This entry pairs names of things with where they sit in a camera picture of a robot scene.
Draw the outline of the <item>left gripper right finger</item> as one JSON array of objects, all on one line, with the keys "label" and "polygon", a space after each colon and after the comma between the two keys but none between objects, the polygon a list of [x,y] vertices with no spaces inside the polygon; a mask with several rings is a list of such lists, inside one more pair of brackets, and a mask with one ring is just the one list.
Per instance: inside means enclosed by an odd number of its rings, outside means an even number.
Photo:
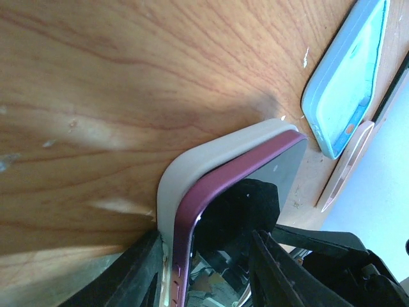
[{"label": "left gripper right finger", "polygon": [[264,231],[251,234],[251,298],[254,306],[350,306]]}]

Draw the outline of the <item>white phone case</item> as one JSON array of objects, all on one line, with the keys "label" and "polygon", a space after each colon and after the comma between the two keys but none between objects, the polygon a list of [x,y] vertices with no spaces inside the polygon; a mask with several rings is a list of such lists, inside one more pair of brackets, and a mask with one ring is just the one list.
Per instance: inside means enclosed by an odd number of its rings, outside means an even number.
[{"label": "white phone case", "polygon": [[278,185],[283,207],[307,146],[306,136],[280,119],[257,123],[187,150],[165,170],[157,191],[157,227],[164,249],[160,306],[182,306],[192,231],[212,198],[250,177]]}]

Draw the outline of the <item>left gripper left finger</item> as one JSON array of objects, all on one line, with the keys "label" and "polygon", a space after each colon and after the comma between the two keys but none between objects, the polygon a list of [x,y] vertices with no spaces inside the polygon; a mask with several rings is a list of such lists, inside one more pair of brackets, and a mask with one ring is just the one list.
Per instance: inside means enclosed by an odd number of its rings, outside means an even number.
[{"label": "left gripper left finger", "polygon": [[144,234],[63,306],[158,306],[163,271],[160,233]]}]

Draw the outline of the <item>pink phone black screen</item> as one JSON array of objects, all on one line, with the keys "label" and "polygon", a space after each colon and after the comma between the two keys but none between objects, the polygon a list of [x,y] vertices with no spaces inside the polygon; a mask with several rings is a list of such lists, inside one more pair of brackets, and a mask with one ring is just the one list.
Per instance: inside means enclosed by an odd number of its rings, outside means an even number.
[{"label": "pink phone black screen", "polygon": [[287,130],[202,176],[174,224],[171,306],[240,306],[250,297],[254,230],[273,230],[307,138]]}]

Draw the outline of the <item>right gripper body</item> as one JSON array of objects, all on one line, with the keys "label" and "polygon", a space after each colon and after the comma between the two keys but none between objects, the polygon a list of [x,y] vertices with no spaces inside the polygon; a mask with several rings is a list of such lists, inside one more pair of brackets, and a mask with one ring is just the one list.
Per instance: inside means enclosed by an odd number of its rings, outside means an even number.
[{"label": "right gripper body", "polygon": [[300,266],[310,306],[408,306],[403,287],[356,235],[277,225],[274,239],[308,252]]}]

